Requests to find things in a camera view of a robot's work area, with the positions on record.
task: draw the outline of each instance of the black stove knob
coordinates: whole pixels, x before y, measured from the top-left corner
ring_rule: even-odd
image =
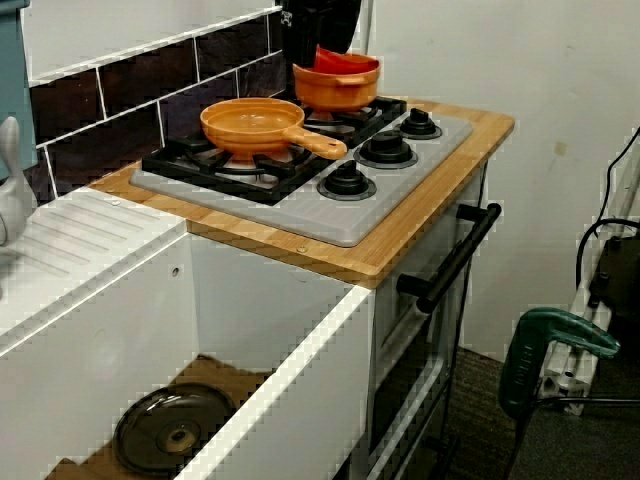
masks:
[[[394,164],[408,162],[413,152],[400,133],[390,130],[377,133],[366,141],[360,155],[370,162]]]
[[[356,161],[349,160],[329,174],[324,186],[335,195],[360,195],[369,189],[369,182],[356,168]]]
[[[409,117],[400,125],[400,130],[408,135],[433,135],[437,131],[429,114],[417,108],[411,109]]]

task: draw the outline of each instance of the gray cooktop panel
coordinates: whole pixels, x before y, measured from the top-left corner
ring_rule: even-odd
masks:
[[[405,113],[381,131],[391,130],[409,116]],[[354,150],[332,163],[277,205],[262,205],[171,180],[137,169],[130,183],[136,187],[178,198],[263,225],[331,243],[340,247],[357,245],[413,189],[418,186],[466,138],[473,128],[467,120],[432,115],[443,135],[434,140],[405,141],[418,155],[418,162],[399,170],[381,170],[358,164],[358,169],[375,182],[375,195],[359,201],[337,201],[318,193],[318,184],[344,162],[353,159]]]

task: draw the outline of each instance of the pan handle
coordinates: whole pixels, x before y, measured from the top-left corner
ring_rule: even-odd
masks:
[[[310,132],[301,127],[289,127],[282,132],[283,137],[316,155],[328,160],[339,160],[347,153],[347,146],[340,140]]]

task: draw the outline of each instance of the dark tile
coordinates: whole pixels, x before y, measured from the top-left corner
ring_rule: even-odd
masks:
[[[209,105],[236,98],[235,75],[214,78],[160,102],[165,137],[189,135],[200,130],[200,113]]]
[[[269,15],[269,41],[271,53],[282,50],[282,26],[280,24],[280,12]]]
[[[49,175],[47,156],[44,153],[44,149],[38,150],[38,163],[26,169],[24,176],[27,178],[29,185],[31,185],[31,190],[33,190],[38,200],[38,205],[44,205],[55,199],[51,175]]]
[[[196,83],[193,40],[100,67],[109,115]]]
[[[219,75],[269,53],[264,16],[203,35],[198,37],[197,42],[202,79]]]
[[[95,70],[31,88],[31,104],[38,143],[104,118]]]
[[[285,86],[285,61],[281,53],[238,71],[241,97],[268,97],[284,90]]]
[[[49,145],[58,195],[139,160],[160,147],[156,105],[128,113]]]

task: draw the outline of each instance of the toy stove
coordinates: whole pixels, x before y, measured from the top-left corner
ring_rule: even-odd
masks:
[[[305,111],[305,128],[344,141],[330,162],[299,146],[240,158],[201,133],[143,157],[131,184],[342,247],[357,245],[472,132],[466,120],[377,98],[355,113]]]

